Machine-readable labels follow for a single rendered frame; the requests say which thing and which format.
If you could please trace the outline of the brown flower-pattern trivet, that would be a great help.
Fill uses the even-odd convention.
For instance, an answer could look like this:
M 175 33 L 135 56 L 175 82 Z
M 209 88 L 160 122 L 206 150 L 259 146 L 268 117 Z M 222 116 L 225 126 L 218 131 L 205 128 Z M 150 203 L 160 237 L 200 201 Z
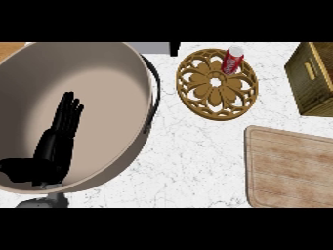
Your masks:
M 240 63 L 239 73 L 222 74 L 225 53 L 221 49 L 193 52 L 175 71 L 175 91 L 181 102 L 196 115 L 215 121 L 239 118 L 258 96 L 258 79 L 247 62 Z

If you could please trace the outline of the red can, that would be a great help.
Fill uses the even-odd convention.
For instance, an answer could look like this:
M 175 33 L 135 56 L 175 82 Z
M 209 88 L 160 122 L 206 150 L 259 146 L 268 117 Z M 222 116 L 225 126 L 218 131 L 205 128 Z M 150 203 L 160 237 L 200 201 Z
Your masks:
M 221 72 L 225 75 L 234 74 L 243 60 L 243 50 L 239 46 L 231 46 L 222 60 Z

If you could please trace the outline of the pale wooden cutting board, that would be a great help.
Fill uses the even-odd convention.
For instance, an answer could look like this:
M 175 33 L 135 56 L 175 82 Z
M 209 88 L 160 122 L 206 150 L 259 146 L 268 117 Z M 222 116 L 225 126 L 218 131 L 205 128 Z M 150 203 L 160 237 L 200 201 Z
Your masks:
M 252 207 L 333 207 L 333 139 L 247 126 L 243 150 Z

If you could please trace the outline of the olive wicker basket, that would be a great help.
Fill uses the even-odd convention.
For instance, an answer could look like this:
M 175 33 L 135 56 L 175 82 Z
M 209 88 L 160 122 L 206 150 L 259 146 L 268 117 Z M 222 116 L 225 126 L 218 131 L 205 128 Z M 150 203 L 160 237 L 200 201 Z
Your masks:
M 284 70 L 299 114 L 333 117 L 333 42 L 300 42 Z

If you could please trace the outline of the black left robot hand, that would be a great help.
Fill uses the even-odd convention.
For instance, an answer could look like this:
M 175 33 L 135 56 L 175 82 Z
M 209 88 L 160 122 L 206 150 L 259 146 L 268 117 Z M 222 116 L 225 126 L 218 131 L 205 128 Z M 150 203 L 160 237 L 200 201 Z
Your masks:
M 71 167 L 74 138 L 84 106 L 74 93 L 62 96 L 51 125 L 43 132 L 32 158 L 0 160 L 0 172 L 13 183 L 31 182 L 32 186 L 60 184 Z

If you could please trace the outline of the large beige bowl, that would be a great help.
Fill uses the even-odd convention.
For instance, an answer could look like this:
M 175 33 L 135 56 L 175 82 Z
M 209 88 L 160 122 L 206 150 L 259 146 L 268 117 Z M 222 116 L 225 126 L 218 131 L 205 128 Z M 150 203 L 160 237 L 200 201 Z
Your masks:
M 0 62 L 0 160 L 29 158 L 62 95 L 84 105 L 68 175 L 54 192 L 106 183 L 131 164 L 149 137 L 158 73 L 122 42 L 35 42 Z M 0 172 L 0 189 L 44 194 Z

